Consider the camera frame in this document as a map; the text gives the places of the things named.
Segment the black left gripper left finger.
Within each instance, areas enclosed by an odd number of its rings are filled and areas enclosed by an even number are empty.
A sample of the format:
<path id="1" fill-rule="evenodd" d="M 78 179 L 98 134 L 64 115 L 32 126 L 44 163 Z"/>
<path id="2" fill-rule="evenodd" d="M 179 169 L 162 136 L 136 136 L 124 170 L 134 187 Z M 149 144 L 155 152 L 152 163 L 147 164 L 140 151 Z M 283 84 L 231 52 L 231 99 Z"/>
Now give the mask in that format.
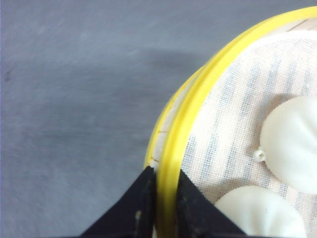
<path id="1" fill-rule="evenodd" d="M 156 216 L 156 174 L 147 166 L 124 195 L 80 237 L 151 238 Z"/>

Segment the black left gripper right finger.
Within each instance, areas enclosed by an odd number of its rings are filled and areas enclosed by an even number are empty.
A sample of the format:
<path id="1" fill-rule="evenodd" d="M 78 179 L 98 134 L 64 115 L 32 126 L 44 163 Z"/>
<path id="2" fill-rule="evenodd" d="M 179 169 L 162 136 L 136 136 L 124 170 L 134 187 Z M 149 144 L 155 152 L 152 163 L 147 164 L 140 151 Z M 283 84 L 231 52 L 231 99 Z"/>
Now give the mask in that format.
<path id="1" fill-rule="evenodd" d="M 246 238 L 247 235 L 210 203 L 181 171 L 176 196 L 178 238 Z"/>

